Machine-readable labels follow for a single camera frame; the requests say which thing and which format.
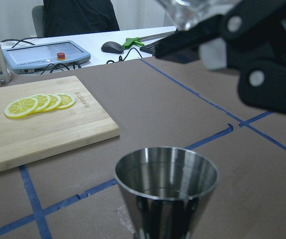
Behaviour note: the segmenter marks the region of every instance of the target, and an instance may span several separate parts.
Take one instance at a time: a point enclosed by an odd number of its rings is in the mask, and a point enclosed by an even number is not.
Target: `cable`
[[[55,68],[59,67],[60,65],[64,66],[65,68],[68,69],[68,71],[70,70],[69,67],[67,67],[67,65],[63,64],[63,63],[58,63],[58,64],[55,64],[54,67],[51,69],[50,73],[52,73],[54,71]]]
[[[1,42],[16,41],[17,43],[16,43],[14,46],[11,47],[11,48],[14,48],[16,45],[18,45],[18,44],[21,43],[21,42],[27,43],[27,44],[30,44],[30,45],[35,45],[34,43],[29,42],[29,41],[25,41],[25,40],[28,40],[28,39],[38,39],[38,38],[40,38],[40,37],[26,37],[26,38],[21,39],[21,40],[19,40],[19,39],[5,39],[5,40],[2,40]]]
[[[32,42],[29,42],[29,41],[25,41],[25,40],[18,40],[18,39],[6,39],[6,40],[3,40],[3,41],[1,41],[1,42],[6,42],[6,41],[17,41],[17,43],[14,45],[14,46],[16,46],[18,43],[20,43],[20,42],[24,42],[24,43],[28,43],[28,44],[31,44],[31,45],[35,45],[35,44],[33,44]]]
[[[41,72],[41,75],[42,75],[44,72],[46,72],[46,71],[48,70],[48,67],[51,66],[51,65],[52,65],[53,67],[56,67],[55,64],[50,63],[49,65],[47,65],[47,66],[44,68],[43,72]]]
[[[118,61],[120,62],[120,61],[125,61],[125,59],[128,57],[128,54],[131,52],[131,50],[135,50],[135,51],[137,51],[137,53],[139,54],[139,56],[141,57],[141,58],[143,58],[142,57],[142,55],[141,55],[141,53],[139,53],[139,51],[135,48],[135,47],[132,47],[131,49],[129,49],[129,51],[128,51],[128,53],[126,54],[126,56],[124,57],[124,59],[122,58],[122,56],[119,56],[118,57]],[[106,62],[106,64],[108,64],[108,63],[114,63],[115,61],[113,61],[113,60],[108,60],[107,62]]]
[[[72,63],[73,63],[73,69],[75,69],[75,65],[78,66],[78,69],[81,68],[81,65],[80,65],[77,61],[74,61],[74,62],[72,62]],[[60,69],[61,71],[63,71],[63,69],[60,67],[60,65],[62,65],[63,67],[65,67],[68,71],[70,70],[70,68],[69,68],[67,65],[63,64],[63,63],[58,63],[58,64],[50,63],[50,64],[47,65],[46,68],[41,72],[41,75],[42,75],[44,72],[48,71],[48,70],[50,70],[50,73],[52,73],[55,69]]]
[[[127,55],[125,56],[125,58],[124,59],[122,59],[122,56],[119,56],[119,61],[125,61],[125,59],[127,58],[127,56],[128,56],[128,54],[131,52],[131,50],[135,50],[135,51],[137,51],[137,53],[138,53],[138,55],[141,57],[141,58],[143,58],[142,57],[142,55],[141,55],[141,53],[139,53],[139,51],[136,49],[136,48],[134,48],[134,47],[132,47],[131,49],[129,49],[129,51],[128,51],[128,53],[127,53]]]

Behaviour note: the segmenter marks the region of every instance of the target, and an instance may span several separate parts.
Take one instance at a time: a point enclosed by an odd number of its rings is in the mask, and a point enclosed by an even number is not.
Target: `metal cup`
[[[189,239],[219,181],[216,166],[183,148],[154,147],[119,160],[115,178],[138,239]]]

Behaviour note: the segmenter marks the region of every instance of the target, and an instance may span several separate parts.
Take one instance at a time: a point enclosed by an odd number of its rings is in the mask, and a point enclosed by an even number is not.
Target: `brown table surface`
[[[10,85],[71,75],[120,136],[1,172],[0,239],[131,239],[114,167],[151,146],[187,147],[219,168],[193,239],[286,239],[286,115],[242,104],[237,77],[145,58]]]

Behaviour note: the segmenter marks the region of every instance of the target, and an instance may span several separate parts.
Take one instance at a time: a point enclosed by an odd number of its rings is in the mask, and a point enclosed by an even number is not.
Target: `wooden cutting board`
[[[20,119],[4,116],[12,101],[39,93],[70,93],[76,103]],[[0,172],[118,135],[118,125],[75,76],[0,88]]]

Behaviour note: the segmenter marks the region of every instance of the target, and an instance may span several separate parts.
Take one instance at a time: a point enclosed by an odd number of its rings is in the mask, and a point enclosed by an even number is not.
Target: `cup rim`
[[[208,161],[210,163],[210,165],[215,169],[216,171],[216,180],[214,181],[214,183],[208,187],[206,190],[202,191],[202,192],[199,192],[199,193],[196,193],[196,194],[193,194],[193,195],[190,195],[190,196],[187,196],[187,197],[159,197],[159,196],[153,196],[153,195],[150,195],[150,194],[145,194],[145,193],[142,193],[142,192],[139,192],[139,191],[136,191],[130,187],[128,187],[126,184],[124,184],[120,179],[119,177],[117,176],[117,173],[116,173],[116,167],[115,167],[115,170],[114,170],[114,176],[115,176],[115,179],[117,181],[117,183],[123,187],[125,190],[127,190],[128,192],[132,193],[132,194],[135,194],[137,196],[140,196],[140,197],[144,197],[144,198],[149,198],[149,199],[153,199],[153,200],[164,200],[164,201],[183,201],[183,200],[192,200],[192,199],[195,199],[195,198],[200,198],[202,196],[205,196],[207,194],[209,194],[210,192],[212,192],[215,187],[217,186],[217,184],[219,183],[219,180],[220,180],[220,173],[219,173],[219,170],[217,168],[217,166],[211,162],[209,159],[207,159],[206,157],[204,157],[202,154],[199,154],[195,151],[192,151],[192,150],[189,150],[189,149],[185,149],[185,148],[180,148],[180,147],[168,147],[168,146],[160,146],[160,147],[147,147],[147,148],[142,148],[142,149],[139,149],[139,150],[136,150],[136,151],[133,151],[131,153],[128,153],[127,155],[123,156],[118,162],[116,165],[118,165],[118,163],[126,156],[130,155],[130,154],[133,154],[133,153],[136,153],[136,152],[139,152],[139,151],[142,151],[142,150],[146,150],[146,149],[153,149],[153,148],[170,148],[170,149],[178,149],[178,150],[183,150],[183,151],[186,151],[186,152],[189,152],[189,153],[192,153],[192,154],[196,154],[197,156],[200,156],[202,158],[204,158],[206,161]]]

